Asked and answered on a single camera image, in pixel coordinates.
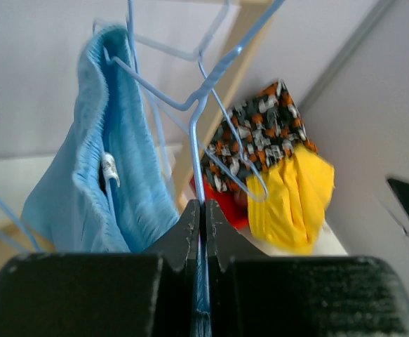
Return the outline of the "yellow shorts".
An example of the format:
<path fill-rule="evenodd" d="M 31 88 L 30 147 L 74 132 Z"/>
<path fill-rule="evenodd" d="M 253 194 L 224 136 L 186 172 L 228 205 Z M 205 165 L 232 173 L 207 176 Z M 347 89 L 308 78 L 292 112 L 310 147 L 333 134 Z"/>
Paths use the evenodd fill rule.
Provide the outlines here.
<path fill-rule="evenodd" d="M 298 145 L 262 174 L 268 198 L 248 199 L 254 238 L 285 251 L 309 255 L 319 238 L 335 187 L 335 169 L 317 153 Z"/>

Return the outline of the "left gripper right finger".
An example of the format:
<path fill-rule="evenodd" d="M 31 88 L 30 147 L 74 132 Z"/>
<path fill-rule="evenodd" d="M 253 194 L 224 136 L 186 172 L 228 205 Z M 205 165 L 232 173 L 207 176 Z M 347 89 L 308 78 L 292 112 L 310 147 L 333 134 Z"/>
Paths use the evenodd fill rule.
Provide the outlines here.
<path fill-rule="evenodd" d="M 372 256 L 268 256 L 206 204 L 214 336 L 409 336 L 401 280 Z"/>

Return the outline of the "camouflage orange black shorts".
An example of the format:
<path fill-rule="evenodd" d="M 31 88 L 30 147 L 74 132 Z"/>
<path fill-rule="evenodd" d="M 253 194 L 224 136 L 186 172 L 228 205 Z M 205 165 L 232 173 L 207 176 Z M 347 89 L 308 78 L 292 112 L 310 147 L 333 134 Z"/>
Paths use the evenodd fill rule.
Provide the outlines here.
<path fill-rule="evenodd" d="M 208 151 L 242 182 L 253 172 L 240 160 L 240 150 L 261 173 L 291 156 L 299 144 L 318 151 L 307 137 L 304 122 L 282 80 L 230 107 L 227 114 L 230 120 L 222 119 Z"/>

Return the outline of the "light blue shorts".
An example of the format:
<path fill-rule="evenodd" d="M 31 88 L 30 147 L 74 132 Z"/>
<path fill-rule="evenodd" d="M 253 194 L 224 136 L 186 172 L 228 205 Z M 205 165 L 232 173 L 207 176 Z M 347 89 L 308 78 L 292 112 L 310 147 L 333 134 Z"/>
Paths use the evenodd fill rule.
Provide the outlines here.
<path fill-rule="evenodd" d="M 161 175 L 124 27 L 94 34 L 77 67 L 74 121 L 22 221 L 57 251 L 139 253 L 179 214 Z"/>

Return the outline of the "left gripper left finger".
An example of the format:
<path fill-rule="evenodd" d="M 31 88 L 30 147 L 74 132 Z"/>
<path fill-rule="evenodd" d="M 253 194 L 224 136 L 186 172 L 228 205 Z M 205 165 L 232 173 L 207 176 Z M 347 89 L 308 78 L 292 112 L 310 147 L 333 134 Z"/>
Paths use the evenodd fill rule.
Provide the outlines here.
<path fill-rule="evenodd" d="M 192 336 L 200 206 L 142 253 L 28 253 L 0 269 L 0 336 Z"/>

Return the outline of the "blue hanger of yellow shorts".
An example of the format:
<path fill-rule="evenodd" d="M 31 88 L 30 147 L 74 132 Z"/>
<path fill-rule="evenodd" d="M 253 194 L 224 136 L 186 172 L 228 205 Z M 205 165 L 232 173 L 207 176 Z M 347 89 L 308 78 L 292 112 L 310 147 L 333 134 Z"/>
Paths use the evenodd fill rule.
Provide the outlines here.
<path fill-rule="evenodd" d="M 129 1 L 126 25 L 96 20 L 91 48 L 104 67 L 117 68 L 158 108 L 186 112 L 216 85 L 202 67 L 232 1 Z"/>

